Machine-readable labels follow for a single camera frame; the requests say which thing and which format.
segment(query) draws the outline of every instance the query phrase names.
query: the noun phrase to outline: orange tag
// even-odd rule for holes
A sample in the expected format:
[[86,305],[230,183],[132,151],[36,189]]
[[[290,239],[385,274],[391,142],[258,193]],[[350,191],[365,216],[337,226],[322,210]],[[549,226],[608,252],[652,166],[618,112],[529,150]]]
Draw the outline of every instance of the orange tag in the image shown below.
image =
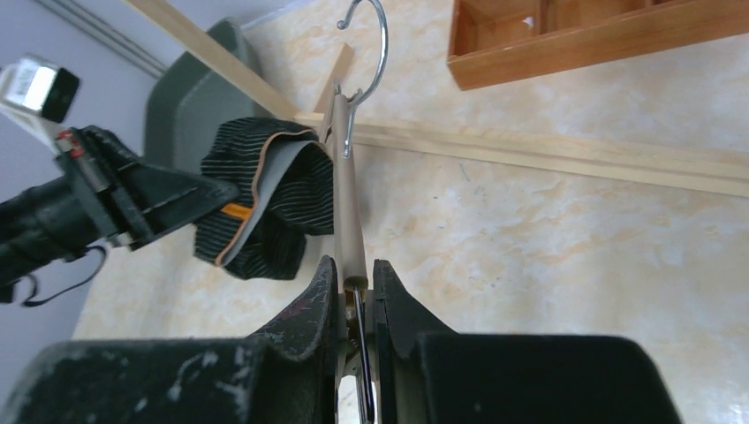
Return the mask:
[[234,216],[235,218],[245,221],[250,215],[253,214],[253,209],[247,206],[238,205],[237,203],[229,203],[228,205],[221,208],[221,211],[228,216]]

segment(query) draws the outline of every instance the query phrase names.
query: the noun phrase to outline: wooden tray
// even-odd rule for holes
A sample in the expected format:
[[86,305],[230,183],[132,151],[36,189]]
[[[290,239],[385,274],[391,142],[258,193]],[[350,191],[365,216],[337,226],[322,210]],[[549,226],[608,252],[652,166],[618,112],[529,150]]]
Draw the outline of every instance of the wooden tray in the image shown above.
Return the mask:
[[455,0],[462,90],[749,32],[747,0]]

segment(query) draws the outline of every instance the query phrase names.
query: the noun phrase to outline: silver hook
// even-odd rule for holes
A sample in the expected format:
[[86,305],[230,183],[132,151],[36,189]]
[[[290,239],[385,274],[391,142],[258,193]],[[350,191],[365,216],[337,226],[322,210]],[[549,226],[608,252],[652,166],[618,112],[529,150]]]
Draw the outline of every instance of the silver hook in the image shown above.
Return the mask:
[[[349,10],[346,13],[346,17],[343,20],[338,21],[338,29],[346,29],[351,24],[353,13],[356,11],[356,6],[361,3],[362,0],[353,0],[351,5],[349,6]],[[385,18],[385,10],[382,8],[382,4],[380,3],[380,0],[368,0],[369,3],[371,3],[374,6],[374,9],[377,11],[377,18],[380,20],[380,63],[377,65],[377,73],[374,75],[374,79],[372,80],[372,84],[369,85],[369,88],[365,91],[361,91],[361,88],[356,90],[356,92],[349,98],[349,104],[351,105],[350,108],[350,115],[349,115],[349,125],[346,129],[346,139],[344,141],[344,157],[351,156],[351,150],[352,150],[352,133],[353,133],[353,120],[356,116],[356,109],[361,105],[377,88],[377,86],[380,85],[380,80],[382,80],[382,75],[385,72],[385,64],[388,62],[388,20]]]

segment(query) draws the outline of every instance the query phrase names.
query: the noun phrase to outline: striped cloth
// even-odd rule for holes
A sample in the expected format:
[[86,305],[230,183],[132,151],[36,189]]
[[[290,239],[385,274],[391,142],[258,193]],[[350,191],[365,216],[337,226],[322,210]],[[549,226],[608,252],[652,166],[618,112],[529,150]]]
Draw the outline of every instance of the striped cloth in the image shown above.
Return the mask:
[[[253,210],[259,201],[259,177],[269,172],[263,165],[271,143],[279,143],[274,145],[277,148],[310,141],[315,143],[303,147],[293,159],[268,206]],[[273,118],[246,117],[221,125],[210,153],[200,164],[201,173],[236,184],[240,196],[196,222],[195,256],[223,265],[238,278],[293,279],[305,252],[305,234],[333,233],[333,163],[316,141],[313,130]],[[234,246],[242,231],[248,231],[248,223],[255,221],[250,217],[258,212],[262,213],[260,220],[244,245]],[[224,256],[235,247],[238,253],[224,263]]]

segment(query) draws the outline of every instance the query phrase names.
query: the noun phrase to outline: gray fabric edge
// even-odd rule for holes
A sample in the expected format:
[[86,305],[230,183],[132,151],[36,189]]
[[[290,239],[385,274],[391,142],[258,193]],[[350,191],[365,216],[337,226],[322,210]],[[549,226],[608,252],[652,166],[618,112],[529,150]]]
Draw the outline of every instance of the gray fabric edge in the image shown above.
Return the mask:
[[265,162],[262,165],[262,172],[258,180],[258,197],[257,204],[253,207],[253,214],[242,230],[237,242],[234,243],[221,259],[221,266],[228,265],[239,253],[242,246],[245,245],[255,226],[260,221],[262,214],[270,203],[273,192],[276,191],[281,178],[297,158],[299,152],[310,144],[317,141],[271,141],[268,150],[265,152]]

